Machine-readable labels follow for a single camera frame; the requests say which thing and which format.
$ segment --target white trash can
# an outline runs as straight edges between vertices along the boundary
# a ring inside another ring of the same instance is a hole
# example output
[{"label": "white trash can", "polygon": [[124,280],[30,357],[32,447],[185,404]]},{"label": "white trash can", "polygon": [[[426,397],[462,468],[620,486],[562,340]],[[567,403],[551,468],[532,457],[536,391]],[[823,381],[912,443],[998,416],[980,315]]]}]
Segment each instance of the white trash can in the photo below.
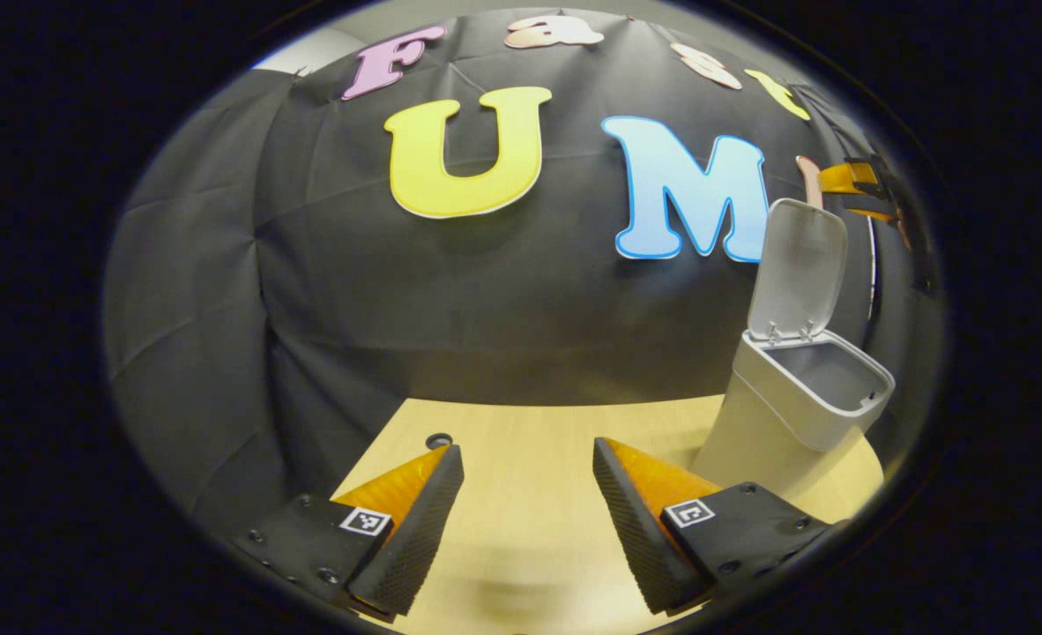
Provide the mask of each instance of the white trash can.
[{"label": "white trash can", "polygon": [[889,370],[826,331],[846,266],[846,225],[807,203],[768,210],[764,252],[734,371],[691,471],[792,499],[883,413]]}]

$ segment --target yellow letter u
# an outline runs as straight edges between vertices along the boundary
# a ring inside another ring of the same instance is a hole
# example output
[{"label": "yellow letter u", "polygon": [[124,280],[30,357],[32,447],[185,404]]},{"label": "yellow letter u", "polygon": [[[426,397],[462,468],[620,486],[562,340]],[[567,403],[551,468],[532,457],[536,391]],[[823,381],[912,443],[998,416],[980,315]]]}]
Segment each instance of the yellow letter u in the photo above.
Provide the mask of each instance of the yellow letter u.
[{"label": "yellow letter u", "polygon": [[456,218],[488,214],[524,196],[541,175],[541,117],[548,89],[491,90],[478,103],[497,111],[497,163],[477,176],[452,176],[444,166],[447,119],[455,100],[428,101],[393,114],[392,195],[417,216]]}]

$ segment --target white wall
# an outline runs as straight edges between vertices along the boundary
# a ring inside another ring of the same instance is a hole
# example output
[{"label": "white wall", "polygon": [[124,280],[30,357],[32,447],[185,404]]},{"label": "white wall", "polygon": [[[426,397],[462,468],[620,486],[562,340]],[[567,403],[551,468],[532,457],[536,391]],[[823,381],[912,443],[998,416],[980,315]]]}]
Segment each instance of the white wall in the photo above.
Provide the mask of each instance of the white wall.
[{"label": "white wall", "polygon": [[305,76],[357,49],[363,49],[365,45],[367,42],[340,31],[332,25],[326,25],[272,53],[263,62],[258,62],[254,68],[298,72],[298,75]]}]

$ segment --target cutout letter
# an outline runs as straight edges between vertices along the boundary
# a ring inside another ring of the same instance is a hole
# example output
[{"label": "cutout letter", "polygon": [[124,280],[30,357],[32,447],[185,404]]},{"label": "cutout letter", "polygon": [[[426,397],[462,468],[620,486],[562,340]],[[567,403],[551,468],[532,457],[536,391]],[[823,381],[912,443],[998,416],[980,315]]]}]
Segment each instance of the cutout letter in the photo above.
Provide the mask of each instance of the cutout letter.
[{"label": "cutout letter", "polygon": [[444,166],[447,119],[455,100],[428,101],[393,114],[392,195],[400,206],[427,218],[488,214],[524,196],[541,175],[541,114],[548,89],[491,90],[478,103],[497,111],[497,163],[477,176],[451,176]]},{"label": "cutout letter", "polygon": [[671,44],[670,48],[681,55],[681,60],[686,62],[687,67],[693,69],[697,75],[727,86],[729,89],[740,90],[740,81],[730,72],[727,72],[725,66],[713,55],[686,47],[685,44],[677,44],[677,42]]},{"label": "cutout letter", "polygon": [[822,209],[822,186],[819,185],[819,166],[808,157],[795,157],[799,173],[803,176],[803,189],[807,191],[807,204]]},{"label": "cutout letter", "polygon": [[510,25],[505,35],[506,47],[514,49],[536,49],[550,44],[595,44],[603,40],[603,33],[595,32],[580,18],[572,16],[539,16],[518,20]]},{"label": "cutout letter", "polygon": [[423,54],[425,48],[423,41],[439,40],[443,35],[447,35],[447,29],[432,26],[416,32],[408,32],[407,35],[395,40],[380,42],[375,47],[368,47],[356,53],[361,59],[361,66],[356,69],[356,79],[352,81],[352,86],[349,86],[348,90],[345,90],[341,99],[351,100],[352,97],[358,97],[365,93],[371,93],[372,90],[383,89],[384,86],[396,83],[400,77],[403,77],[403,72],[393,70],[392,65],[395,65],[396,62],[404,67],[414,65]]},{"label": "cutout letter", "polygon": [[760,80],[760,86],[764,86],[764,90],[767,90],[768,95],[771,95],[772,100],[779,101],[779,105],[787,108],[795,117],[799,117],[803,121],[811,121],[811,116],[807,114],[807,111],[800,108],[795,101],[792,101],[792,92],[776,83],[775,79],[768,77],[766,73],[759,72],[759,70],[744,69],[744,72],[749,73],[752,77]]},{"label": "cutout letter", "polygon": [[702,172],[690,150],[662,123],[642,117],[607,117],[600,126],[617,138],[627,157],[630,226],[615,238],[621,255],[678,255],[681,237],[667,222],[669,197],[697,253],[712,252],[725,210],[730,207],[725,253],[734,261],[760,262],[768,220],[760,148],[736,137],[718,137]]}]

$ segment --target wooden table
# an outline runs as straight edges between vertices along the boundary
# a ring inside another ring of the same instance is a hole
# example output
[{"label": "wooden table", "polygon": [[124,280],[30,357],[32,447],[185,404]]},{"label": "wooden table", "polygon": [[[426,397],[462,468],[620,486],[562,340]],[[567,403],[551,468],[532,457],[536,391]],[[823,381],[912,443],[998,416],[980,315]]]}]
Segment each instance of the wooden table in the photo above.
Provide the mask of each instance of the wooden table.
[{"label": "wooden table", "polygon": [[[423,455],[440,432],[461,446],[466,480],[411,615],[383,627],[408,635],[632,634],[681,617],[646,609],[595,485],[593,441],[614,438],[689,466],[722,396],[574,407],[408,398],[334,495]],[[791,502],[834,522],[861,509],[880,482],[863,438]]]}]

